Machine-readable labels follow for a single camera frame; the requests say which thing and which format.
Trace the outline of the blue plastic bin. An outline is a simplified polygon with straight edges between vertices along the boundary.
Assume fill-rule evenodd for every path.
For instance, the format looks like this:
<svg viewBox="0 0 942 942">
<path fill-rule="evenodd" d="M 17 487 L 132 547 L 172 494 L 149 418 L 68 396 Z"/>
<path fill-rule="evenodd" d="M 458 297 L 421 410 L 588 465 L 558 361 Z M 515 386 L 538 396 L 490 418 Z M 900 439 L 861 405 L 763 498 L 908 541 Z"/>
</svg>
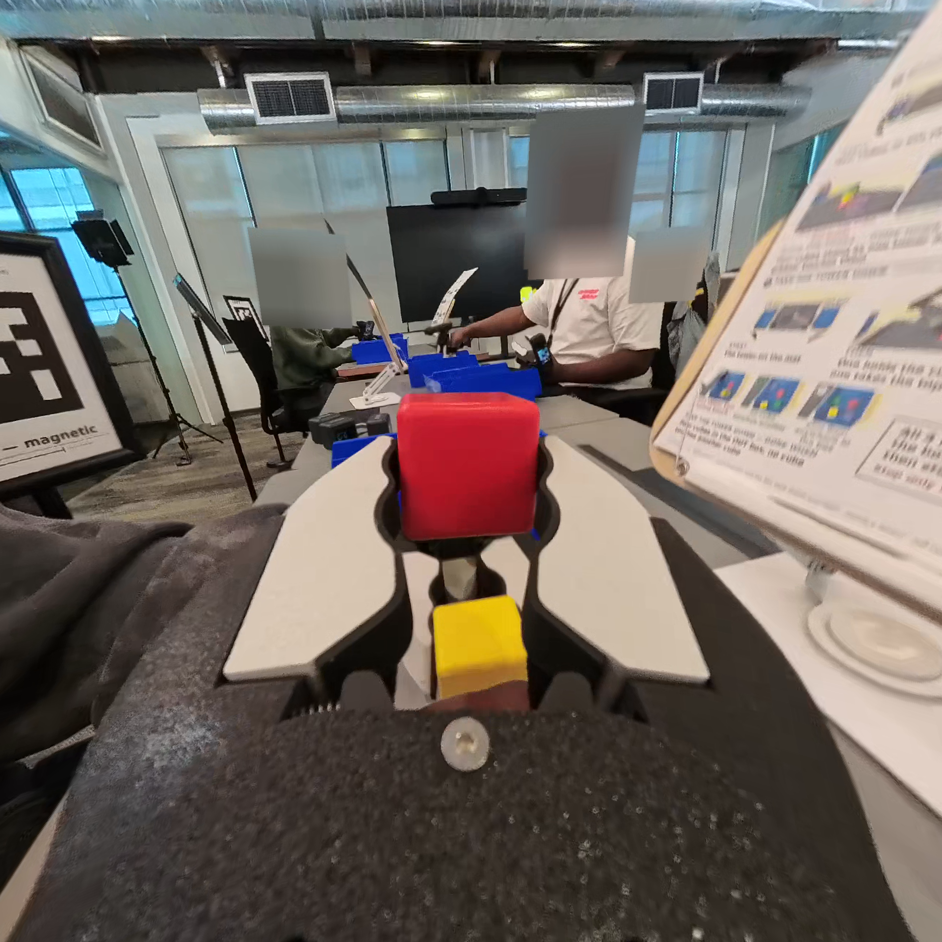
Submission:
<svg viewBox="0 0 942 942">
<path fill-rule="evenodd" d="M 479 362 L 474 353 L 462 349 L 451 355 L 440 352 L 420 354 L 408 358 L 406 365 L 410 388 L 416 390 L 426 387 L 426 380 L 433 374 L 476 367 L 479 366 Z"/>
<path fill-rule="evenodd" d="M 394 446 L 401 531 L 413 543 L 529 533 L 537 519 L 541 432 L 524 423 L 410 426 L 335 445 L 332 468 Z"/>
<path fill-rule="evenodd" d="M 397 357 L 402 361 L 406 361 L 409 358 L 409 352 L 408 342 L 404 335 L 394 333 L 390 336 L 390 340 L 396 350 Z M 349 349 L 354 361 L 362 366 L 392 362 L 391 354 L 383 336 L 353 343 Z"/>
<path fill-rule="evenodd" d="M 506 362 L 439 369 L 426 375 L 425 387 L 437 394 L 509 394 L 528 401 L 543 395 L 537 370 L 511 368 Z"/>
</svg>

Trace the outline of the printed instruction sheet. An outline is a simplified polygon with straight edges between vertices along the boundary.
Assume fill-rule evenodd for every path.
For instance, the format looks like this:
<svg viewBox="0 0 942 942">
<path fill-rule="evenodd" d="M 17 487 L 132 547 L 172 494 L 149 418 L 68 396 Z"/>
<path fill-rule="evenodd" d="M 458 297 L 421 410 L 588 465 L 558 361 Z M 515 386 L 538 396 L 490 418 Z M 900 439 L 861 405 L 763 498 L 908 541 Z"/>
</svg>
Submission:
<svg viewBox="0 0 942 942">
<path fill-rule="evenodd" d="M 940 572 L 940 2 L 821 159 L 657 442 Z"/>
</svg>

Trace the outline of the person's left forearm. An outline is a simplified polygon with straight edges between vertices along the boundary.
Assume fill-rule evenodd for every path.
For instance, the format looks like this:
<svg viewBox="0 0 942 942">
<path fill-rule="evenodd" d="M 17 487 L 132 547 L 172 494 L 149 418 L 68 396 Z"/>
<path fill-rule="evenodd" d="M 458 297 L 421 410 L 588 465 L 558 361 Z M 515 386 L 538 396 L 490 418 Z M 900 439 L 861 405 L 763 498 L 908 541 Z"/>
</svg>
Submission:
<svg viewBox="0 0 942 942">
<path fill-rule="evenodd" d="M 56 520 L 2 507 L 1 760 L 100 723 L 160 632 L 206 585 L 253 585 L 280 504 L 193 525 Z"/>
</svg>

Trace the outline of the yellow cube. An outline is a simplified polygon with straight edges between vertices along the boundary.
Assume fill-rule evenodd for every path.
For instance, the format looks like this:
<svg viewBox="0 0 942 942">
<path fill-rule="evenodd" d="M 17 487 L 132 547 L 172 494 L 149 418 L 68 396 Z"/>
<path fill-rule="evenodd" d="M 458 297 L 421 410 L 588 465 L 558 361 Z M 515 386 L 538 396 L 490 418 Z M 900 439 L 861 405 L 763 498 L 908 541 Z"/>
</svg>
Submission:
<svg viewBox="0 0 942 942">
<path fill-rule="evenodd" d="M 522 616 L 511 595 L 436 606 L 431 634 L 440 700 L 527 680 Z"/>
</svg>

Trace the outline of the black tripod stand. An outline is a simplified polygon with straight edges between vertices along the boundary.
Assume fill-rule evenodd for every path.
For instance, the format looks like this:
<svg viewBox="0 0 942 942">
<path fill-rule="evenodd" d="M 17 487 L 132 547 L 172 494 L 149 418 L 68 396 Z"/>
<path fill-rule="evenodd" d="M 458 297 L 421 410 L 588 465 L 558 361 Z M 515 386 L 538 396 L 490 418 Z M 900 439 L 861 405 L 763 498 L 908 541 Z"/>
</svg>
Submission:
<svg viewBox="0 0 942 942">
<path fill-rule="evenodd" d="M 228 432 L 230 443 L 232 445 L 246 489 L 249 493 L 249 497 L 251 501 L 254 502 L 257 500 L 255 484 L 236 429 L 235 418 L 229 407 L 224 386 L 218 373 L 215 355 L 209 346 L 207 336 L 213 336 L 219 347 L 226 347 L 231 343 L 231 338 L 219 325 L 215 316 L 210 312 L 209 308 L 201 300 L 197 292 L 185 279 L 185 277 L 182 276 L 182 274 L 175 274 L 173 278 L 173 285 L 191 312 L 194 327 L 204 353 L 210 378 L 216 390 L 219 405 L 222 410 L 222 424 L 225 430 Z"/>
</svg>

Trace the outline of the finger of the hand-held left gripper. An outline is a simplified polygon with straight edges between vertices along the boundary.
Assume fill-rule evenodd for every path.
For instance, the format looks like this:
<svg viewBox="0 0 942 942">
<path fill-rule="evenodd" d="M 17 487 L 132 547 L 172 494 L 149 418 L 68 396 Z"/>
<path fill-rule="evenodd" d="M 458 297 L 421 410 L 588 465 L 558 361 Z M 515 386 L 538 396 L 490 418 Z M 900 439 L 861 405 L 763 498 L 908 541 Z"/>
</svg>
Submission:
<svg viewBox="0 0 942 942">
<path fill-rule="evenodd" d="M 440 562 L 425 553 L 412 550 L 403 554 L 403 564 L 412 612 L 409 649 L 430 649 L 430 618 L 434 608 L 431 586 L 440 574 Z"/>
<path fill-rule="evenodd" d="M 497 539 L 489 543 L 481 555 L 484 567 L 499 577 L 503 594 L 510 596 L 518 609 L 523 609 L 530 563 L 514 539 Z"/>
</svg>

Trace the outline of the black video bar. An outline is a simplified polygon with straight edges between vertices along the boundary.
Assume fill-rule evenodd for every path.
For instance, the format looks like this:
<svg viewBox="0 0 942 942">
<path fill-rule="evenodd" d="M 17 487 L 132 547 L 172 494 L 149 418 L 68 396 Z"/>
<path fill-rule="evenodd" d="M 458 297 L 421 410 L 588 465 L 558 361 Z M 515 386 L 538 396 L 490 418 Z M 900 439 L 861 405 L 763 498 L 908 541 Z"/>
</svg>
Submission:
<svg viewBox="0 0 942 942">
<path fill-rule="evenodd" d="M 525 187 L 485 187 L 465 190 L 442 190 L 430 194 L 436 208 L 485 206 L 519 206 L 526 201 Z"/>
</svg>

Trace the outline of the white air vent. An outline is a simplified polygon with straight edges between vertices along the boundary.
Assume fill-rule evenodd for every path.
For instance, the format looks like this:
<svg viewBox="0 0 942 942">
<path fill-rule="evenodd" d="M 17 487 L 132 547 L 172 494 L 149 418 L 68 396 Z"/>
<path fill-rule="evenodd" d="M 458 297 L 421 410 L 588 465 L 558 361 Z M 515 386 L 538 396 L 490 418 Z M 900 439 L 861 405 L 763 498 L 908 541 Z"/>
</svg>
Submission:
<svg viewBox="0 0 942 942">
<path fill-rule="evenodd" d="M 701 110 L 703 73 L 645 73 L 646 114 L 697 114 Z"/>
<path fill-rule="evenodd" d="M 246 74 L 244 84 L 259 126 L 337 124 L 329 73 Z"/>
</svg>

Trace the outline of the black display screen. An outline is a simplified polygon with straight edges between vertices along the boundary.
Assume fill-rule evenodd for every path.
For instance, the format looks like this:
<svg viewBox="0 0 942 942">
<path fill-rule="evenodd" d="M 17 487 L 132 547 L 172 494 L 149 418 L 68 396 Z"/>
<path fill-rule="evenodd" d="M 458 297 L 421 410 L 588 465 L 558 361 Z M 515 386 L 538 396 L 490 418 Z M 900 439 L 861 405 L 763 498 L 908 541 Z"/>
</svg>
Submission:
<svg viewBox="0 0 942 942">
<path fill-rule="evenodd" d="M 467 269 L 454 318 L 485 318 L 535 289 L 524 268 L 525 204 L 392 206 L 386 209 L 401 320 L 431 321 L 447 289 Z"/>
</svg>

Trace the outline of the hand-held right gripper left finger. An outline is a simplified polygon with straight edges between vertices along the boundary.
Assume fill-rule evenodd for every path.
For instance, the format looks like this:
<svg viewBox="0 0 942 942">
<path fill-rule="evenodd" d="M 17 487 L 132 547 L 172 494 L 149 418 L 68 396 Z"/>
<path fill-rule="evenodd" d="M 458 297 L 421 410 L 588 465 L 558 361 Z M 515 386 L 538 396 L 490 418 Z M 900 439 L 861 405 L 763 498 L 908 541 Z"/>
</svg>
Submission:
<svg viewBox="0 0 942 942">
<path fill-rule="evenodd" d="M 372 673 L 394 697 L 410 599 L 393 544 L 396 440 L 381 436 L 290 505 L 222 667 L 235 684 L 304 680 L 322 704 Z"/>
</svg>

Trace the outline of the red cube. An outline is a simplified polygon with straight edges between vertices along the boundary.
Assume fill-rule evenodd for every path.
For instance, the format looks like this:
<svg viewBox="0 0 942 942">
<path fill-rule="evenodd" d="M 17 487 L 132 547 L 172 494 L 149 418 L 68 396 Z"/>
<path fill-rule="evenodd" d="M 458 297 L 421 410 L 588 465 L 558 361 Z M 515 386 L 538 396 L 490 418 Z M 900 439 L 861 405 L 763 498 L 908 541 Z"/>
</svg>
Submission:
<svg viewBox="0 0 942 942">
<path fill-rule="evenodd" d="M 407 394 L 396 414 L 404 536 L 415 543 L 529 532 L 540 413 L 507 393 Z"/>
</svg>

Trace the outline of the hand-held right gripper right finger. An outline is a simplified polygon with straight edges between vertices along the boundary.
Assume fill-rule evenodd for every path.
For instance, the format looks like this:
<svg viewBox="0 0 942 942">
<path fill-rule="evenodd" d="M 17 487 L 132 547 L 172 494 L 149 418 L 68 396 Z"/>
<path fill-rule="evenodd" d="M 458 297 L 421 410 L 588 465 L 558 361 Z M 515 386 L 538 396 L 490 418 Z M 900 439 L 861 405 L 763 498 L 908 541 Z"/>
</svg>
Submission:
<svg viewBox="0 0 942 942">
<path fill-rule="evenodd" d="M 585 680 L 599 705 L 634 681 L 703 688 L 710 671 L 642 503 L 583 453 L 540 440 L 524 593 L 528 665 L 547 689 Z"/>
</svg>

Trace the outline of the black studio light stand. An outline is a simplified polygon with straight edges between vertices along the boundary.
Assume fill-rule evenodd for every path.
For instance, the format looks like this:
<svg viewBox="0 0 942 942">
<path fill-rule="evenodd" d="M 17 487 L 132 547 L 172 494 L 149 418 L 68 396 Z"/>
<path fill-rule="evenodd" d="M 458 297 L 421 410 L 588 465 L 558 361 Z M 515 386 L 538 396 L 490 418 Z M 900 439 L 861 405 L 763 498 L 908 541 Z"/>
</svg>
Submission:
<svg viewBox="0 0 942 942">
<path fill-rule="evenodd" d="M 118 220 L 106 219 L 105 213 L 102 210 L 92 209 L 79 211 L 77 213 L 77 220 L 72 222 L 71 228 L 89 258 L 109 268 L 121 284 L 122 289 L 124 289 L 127 299 L 130 299 L 129 290 L 124 284 L 122 270 L 131 264 L 134 250 Z M 221 443 L 221 440 L 186 420 L 176 409 L 171 396 L 171 390 L 164 380 L 156 354 L 137 313 L 134 313 L 134 320 L 136 331 L 149 358 L 168 411 L 165 434 L 156 447 L 153 458 L 156 459 L 164 445 L 170 441 L 171 430 L 173 430 L 180 451 L 179 457 L 175 460 L 175 465 L 177 467 L 189 467 L 193 464 L 193 458 L 185 439 L 184 433 L 186 430 L 194 431 L 200 436 L 218 444 Z"/>
</svg>

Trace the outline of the silver air duct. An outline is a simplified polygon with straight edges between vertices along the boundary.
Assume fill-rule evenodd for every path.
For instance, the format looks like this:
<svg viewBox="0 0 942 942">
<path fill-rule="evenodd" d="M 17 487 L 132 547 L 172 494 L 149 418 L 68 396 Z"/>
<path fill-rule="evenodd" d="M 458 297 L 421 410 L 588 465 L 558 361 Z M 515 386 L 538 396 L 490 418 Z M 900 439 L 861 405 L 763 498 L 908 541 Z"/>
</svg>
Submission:
<svg viewBox="0 0 942 942">
<path fill-rule="evenodd" d="M 402 125 L 516 123 L 549 112 L 643 107 L 647 122 L 691 120 L 788 120 L 806 110 L 811 89 L 794 85 L 703 87 L 697 114 L 646 114 L 643 92 L 630 85 L 426 85 L 334 88 L 337 124 Z M 213 135 L 259 126 L 246 88 L 196 93 L 199 112 Z"/>
</svg>

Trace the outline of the black office chair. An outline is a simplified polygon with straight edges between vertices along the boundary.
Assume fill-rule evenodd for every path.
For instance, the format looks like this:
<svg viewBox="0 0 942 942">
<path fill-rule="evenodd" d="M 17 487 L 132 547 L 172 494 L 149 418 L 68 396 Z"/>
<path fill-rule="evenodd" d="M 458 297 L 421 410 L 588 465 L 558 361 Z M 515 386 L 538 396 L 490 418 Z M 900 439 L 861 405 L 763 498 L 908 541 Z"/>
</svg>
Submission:
<svg viewBox="0 0 942 942">
<path fill-rule="evenodd" d="M 222 324 L 252 373 L 260 398 L 260 424 L 275 443 L 278 459 L 269 460 L 266 466 L 276 472 L 288 471 L 292 462 L 284 452 L 280 435 L 307 433 L 312 416 L 309 391 L 279 385 L 271 348 L 253 320 L 225 317 Z"/>
</svg>

